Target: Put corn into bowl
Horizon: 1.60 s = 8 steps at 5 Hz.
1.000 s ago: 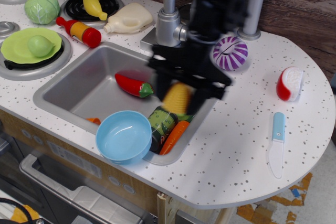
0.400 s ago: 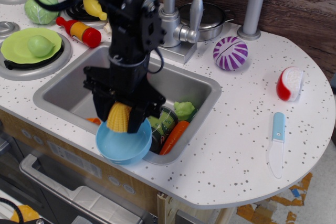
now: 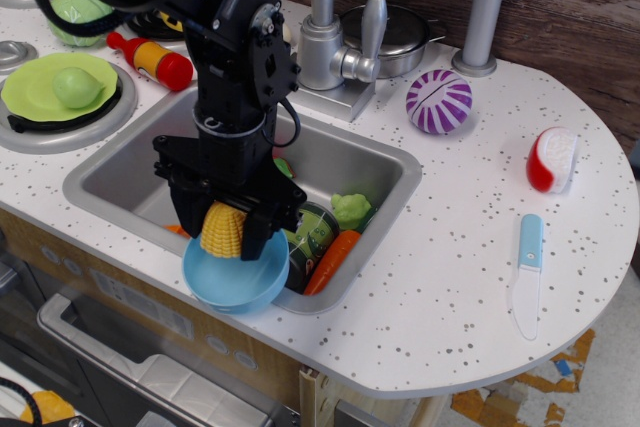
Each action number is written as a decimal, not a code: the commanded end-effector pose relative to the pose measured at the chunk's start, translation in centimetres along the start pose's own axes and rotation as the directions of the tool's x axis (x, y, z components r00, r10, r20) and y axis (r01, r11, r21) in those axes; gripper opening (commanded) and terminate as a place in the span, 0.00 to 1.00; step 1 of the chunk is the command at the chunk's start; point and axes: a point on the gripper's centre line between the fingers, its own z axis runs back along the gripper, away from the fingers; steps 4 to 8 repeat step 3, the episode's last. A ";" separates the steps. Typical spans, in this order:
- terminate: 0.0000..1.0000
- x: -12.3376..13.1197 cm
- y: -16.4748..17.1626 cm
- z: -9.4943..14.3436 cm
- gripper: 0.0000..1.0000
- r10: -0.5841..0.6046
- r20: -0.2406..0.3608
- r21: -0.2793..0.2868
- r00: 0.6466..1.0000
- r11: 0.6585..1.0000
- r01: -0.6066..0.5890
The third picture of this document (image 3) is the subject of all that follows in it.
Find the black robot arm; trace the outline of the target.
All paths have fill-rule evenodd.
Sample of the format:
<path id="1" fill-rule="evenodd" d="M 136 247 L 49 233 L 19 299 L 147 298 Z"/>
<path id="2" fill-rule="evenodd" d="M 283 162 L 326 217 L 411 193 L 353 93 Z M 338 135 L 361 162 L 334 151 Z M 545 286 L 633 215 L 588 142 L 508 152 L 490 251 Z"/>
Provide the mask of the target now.
<path id="1" fill-rule="evenodd" d="M 279 0 L 101 0 L 112 11 L 73 24 L 50 0 L 36 0 L 62 30 L 94 37 L 135 14 L 158 10 L 178 20 L 197 72 L 192 110 L 197 136 L 159 136 L 158 176 L 169 184 L 179 221 L 192 237 L 204 229 L 207 211 L 222 202 L 243 211 L 241 256 L 258 258 L 280 229 L 299 222 L 305 193 L 273 160 L 279 109 L 289 109 L 299 66 L 283 38 Z"/>

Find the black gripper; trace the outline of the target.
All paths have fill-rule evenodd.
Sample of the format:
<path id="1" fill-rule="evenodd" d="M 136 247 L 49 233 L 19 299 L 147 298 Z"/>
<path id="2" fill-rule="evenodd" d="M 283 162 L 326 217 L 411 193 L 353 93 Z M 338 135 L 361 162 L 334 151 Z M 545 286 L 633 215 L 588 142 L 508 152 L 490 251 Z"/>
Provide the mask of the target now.
<path id="1" fill-rule="evenodd" d="M 247 213 L 241 259 L 257 260 L 275 232 L 300 222 L 305 192 L 273 162 L 276 123 L 268 121 L 246 137 L 159 135 L 155 174 L 166 179 L 178 220 L 192 238 L 200 235 L 211 205 L 221 201 Z"/>

